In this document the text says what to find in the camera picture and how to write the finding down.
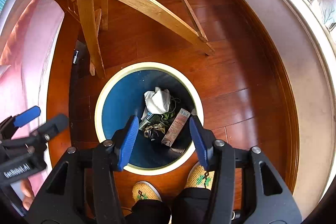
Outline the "person's left hand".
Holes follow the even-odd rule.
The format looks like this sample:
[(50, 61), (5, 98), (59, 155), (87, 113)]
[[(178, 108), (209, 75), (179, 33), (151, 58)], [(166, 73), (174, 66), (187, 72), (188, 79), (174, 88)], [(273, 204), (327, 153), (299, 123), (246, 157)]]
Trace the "person's left hand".
[(23, 193), (23, 207), (26, 210), (29, 210), (35, 198), (29, 179), (24, 179), (21, 181), (21, 191)]

